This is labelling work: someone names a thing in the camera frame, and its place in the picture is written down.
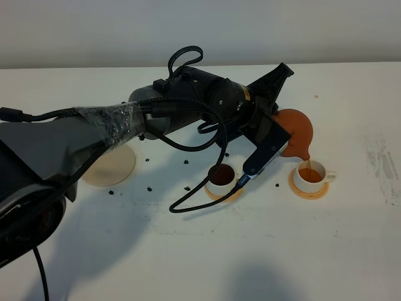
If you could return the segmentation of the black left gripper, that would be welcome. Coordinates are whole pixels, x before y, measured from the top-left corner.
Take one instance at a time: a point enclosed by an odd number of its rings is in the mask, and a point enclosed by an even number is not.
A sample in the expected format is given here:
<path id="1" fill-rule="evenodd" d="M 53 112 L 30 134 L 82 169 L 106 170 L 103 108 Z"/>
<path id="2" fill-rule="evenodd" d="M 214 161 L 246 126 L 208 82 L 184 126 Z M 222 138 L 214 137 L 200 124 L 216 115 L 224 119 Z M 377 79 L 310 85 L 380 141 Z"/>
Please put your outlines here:
<path id="1" fill-rule="evenodd" d="M 242 136 L 243 128 L 253 117 L 277 113 L 276 99 L 285 81 L 293 75 L 290 67 L 280 63 L 247 86 L 231 80 L 216 80 L 216 109 L 224 119 L 228 142 Z"/>

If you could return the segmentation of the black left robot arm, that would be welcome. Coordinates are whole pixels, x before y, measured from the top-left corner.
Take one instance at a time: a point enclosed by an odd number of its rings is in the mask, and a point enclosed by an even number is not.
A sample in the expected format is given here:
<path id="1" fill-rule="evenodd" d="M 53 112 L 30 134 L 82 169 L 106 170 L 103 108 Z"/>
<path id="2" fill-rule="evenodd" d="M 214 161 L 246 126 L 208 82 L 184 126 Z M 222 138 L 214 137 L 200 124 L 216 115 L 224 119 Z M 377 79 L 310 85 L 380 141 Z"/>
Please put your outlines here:
<path id="1" fill-rule="evenodd" d="M 276 99 L 293 74 L 280 64 L 240 85 L 184 64 L 169 77 L 134 91 L 126 103 L 76 107 L 34 116 L 1 109 L 1 265 L 44 242 L 58 227 L 77 182 L 105 153 L 135 137 L 165 140 L 198 120 L 225 150 L 245 136 L 256 150 L 234 190 L 256 177 L 284 148 L 290 133 L 275 120 Z"/>

